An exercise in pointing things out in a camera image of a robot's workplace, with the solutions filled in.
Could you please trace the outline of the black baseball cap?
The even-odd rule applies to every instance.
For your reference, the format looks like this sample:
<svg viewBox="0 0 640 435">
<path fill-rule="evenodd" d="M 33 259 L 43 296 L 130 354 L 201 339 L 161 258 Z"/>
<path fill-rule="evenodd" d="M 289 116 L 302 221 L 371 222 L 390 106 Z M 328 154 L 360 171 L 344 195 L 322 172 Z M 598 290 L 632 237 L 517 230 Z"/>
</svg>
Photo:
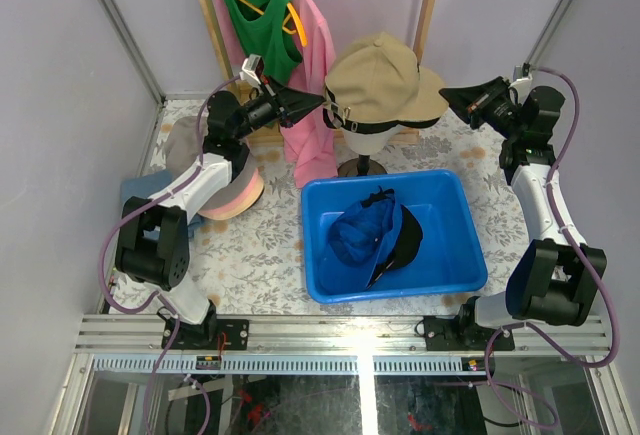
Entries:
<svg viewBox="0 0 640 435">
<path fill-rule="evenodd" d="M 441 117 L 436 117 L 426 121 L 357 122 L 342 113 L 341 108 L 334 103 L 323 105 L 322 118 L 324 124 L 330 129 L 342 129 L 347 132 L 364 135 L 382 133 L 398 126 L 411 129 L 426 129 L 434 126 L 441 119 Z"/>
<path fill-rule="evenodd" d="M 397 233 L 385 239 L 393 242 L 390 248 L 380 248 L 376 266 L 369 279 L 368 288 L 371 288 L 387 272 L 402 269 L 411 264 L 417 257 L 423 240 L 423 230 L 414 215 L 404 205 L 399 205 L 401 220 Z"/>
</svg>

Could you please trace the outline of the beige mannequin head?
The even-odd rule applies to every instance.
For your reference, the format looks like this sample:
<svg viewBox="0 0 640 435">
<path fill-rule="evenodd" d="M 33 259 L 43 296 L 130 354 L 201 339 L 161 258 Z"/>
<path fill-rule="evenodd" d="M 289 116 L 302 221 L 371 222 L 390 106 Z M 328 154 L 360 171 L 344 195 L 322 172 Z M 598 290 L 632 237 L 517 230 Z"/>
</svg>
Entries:
<svg viewBox="0 0 640 435">
<path fill-rule="evenodd" d="M 403 129 L 402 125 L 396 125 L 388 130 L 374 134 L 360 134 L 342 129 L 341 133 L 346 145 L 357 154 L 357 157 L 342 163 L 338 167 L 338 176 L 355 177 L 386 174 L 386 169 L 380 163 L 372 160 L 371 156 L 380 152 L 389 140 Z"/>
</svg>

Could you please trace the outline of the khaki hat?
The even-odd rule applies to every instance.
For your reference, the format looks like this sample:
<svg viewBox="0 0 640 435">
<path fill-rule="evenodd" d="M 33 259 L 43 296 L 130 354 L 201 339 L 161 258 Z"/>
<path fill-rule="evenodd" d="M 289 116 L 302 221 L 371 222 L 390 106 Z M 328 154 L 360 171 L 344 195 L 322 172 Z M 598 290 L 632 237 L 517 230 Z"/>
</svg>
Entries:
<svg viewBox="0 0 640 435">
<path fill-rule="evenodd" d="M 349 122 L 369 125 L 439 119 L 448 109 L 443 87 L 439 75 L 386 32 L 352 42 L 325 77 L 328 100 L 349 111 Z"/>
</svg>

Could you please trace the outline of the pink bucket hat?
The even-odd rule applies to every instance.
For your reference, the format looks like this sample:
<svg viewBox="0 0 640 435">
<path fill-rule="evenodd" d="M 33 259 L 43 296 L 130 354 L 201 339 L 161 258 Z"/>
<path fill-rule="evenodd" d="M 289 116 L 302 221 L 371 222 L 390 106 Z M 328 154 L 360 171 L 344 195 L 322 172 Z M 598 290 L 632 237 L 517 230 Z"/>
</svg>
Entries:
<svg viewBox="0 0 640 435">
<path fill-rule="evenodd" d="M 214 194 L 198 214 L 214 221 L 234 218 L 251 208 L 261 197 L 264 181 L 258 171 L 238 176 L 229 186 Z"/>
</svg>

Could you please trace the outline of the grey bucket hat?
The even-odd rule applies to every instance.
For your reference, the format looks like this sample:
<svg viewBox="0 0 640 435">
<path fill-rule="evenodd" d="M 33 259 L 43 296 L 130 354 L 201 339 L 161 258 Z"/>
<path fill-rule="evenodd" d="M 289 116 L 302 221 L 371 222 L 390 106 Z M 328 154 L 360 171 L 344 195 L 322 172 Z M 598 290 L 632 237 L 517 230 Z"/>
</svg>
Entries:
<svg viewBox="0 0 640 435">
<path fill-rule="evenodd" d="M 199 154 L 201 145 L 196 138 L 196 121 L 196 116 L 186 116 L 177 120 L 164 145 L 166 169 L 173 179 L 178 178 L 183 172 L 187 171 Z M 233 176 L 231 183 L 238 176 L 246 172 L 251 173 L 254 169 L 258 169 L 258 165 L 253 155 L 249 154 L 244 167 L 238 175 Z"/>
</svg>

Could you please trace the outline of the blue cap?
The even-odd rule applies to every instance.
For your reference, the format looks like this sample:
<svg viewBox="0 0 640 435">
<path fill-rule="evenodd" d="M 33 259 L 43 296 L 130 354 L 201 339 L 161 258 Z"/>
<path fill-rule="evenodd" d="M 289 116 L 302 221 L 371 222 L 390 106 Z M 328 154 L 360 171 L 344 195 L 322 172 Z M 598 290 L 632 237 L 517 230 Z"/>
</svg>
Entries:
<svg viewBox="0 0 640 435">
<path fill-rule="evenodd" d="M 369 289 L 392 262 L 403 221 L 392 189 L 350 205 L 329 227 L 320 280 L 331 293 Z"/>
</svg>

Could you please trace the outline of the blue plastic bin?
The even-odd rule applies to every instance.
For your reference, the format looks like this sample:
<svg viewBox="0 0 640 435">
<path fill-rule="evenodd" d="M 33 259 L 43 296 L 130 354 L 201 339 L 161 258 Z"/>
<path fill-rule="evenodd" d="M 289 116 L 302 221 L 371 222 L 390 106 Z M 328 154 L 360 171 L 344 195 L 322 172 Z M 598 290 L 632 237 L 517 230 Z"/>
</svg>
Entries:
<svg viewBox="0 0 640 435">
<path fill-rule="evenodd" d="M 349 207 L 380 189 L 396 199 L 421 228 L 416 257 L 373 284 L 329 281 L 363 274 L 330 259 L 329 230 Z M 488 280 L 479 238 L 459 177 L 449 170 L 317 180 L 301 193 L 304 270 L 309 295 L 322 304 L 475 291 Z"/>
</svg>

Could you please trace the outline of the peach bucket hat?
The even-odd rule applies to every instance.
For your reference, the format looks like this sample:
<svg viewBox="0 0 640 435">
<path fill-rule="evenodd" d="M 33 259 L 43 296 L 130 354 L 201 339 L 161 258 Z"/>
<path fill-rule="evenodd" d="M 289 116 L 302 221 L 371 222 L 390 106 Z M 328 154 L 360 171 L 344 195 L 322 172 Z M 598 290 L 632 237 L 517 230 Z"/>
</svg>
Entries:
<svg viewBox="0 0 640 435">
<path fill-rule="evenodd" d="M 226 205 L 216 209 L 201 210 L 200 215 L 215 221 L 234 218 L 251 208 L 259 200 L 263 191 L 263 185 L 252 185 Z"/>
</svg>

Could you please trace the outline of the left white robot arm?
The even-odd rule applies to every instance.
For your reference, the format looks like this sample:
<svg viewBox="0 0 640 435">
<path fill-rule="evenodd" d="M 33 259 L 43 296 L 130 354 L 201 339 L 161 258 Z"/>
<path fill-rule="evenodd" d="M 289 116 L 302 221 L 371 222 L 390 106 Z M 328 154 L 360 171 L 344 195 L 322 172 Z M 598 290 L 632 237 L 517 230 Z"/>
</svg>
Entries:
<svg viewBox="0 0 640 435">
<path fill-rule="evenodd" d="M 222 345 L 215 304 L 188 275 L 188 225 L 204 205 L 237 179 L 249 156 L 245 138 L 277 123 L 290 128 L 320 107 L 321 95 L 258 80 L 258 94 L 246 103 L 220 87 L 199 109 L 194 162 L 164 190 L 131 197 L 118 228 L 115 267 L 148 286 L 168 316 L 173 344 L 186 349 Z"/>
</svg>

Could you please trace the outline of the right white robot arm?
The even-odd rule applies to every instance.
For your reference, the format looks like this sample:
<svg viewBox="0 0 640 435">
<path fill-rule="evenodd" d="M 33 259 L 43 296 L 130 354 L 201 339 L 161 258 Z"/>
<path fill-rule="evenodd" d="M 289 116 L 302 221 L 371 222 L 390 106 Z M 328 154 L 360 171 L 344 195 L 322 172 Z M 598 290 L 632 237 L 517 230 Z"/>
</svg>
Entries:
<svg viewBox="0 0 640 435">
<path fill-rule="evenodd" d="M 469 298 L 439 329 L 423 323 L 428 347 L 478 349 L 495 329 L 514 322 L 583 325 L 607 259 L 576 229 L 560 190 L 551 137 L 563 94 L 536 86 L 521 98 L 515 84 L 502 77 L 439 93 L 470 128 L 488 125 L 502 136 L 499 166 L 520 203 L 529 245 L 503 292 Z"/>
</svg>

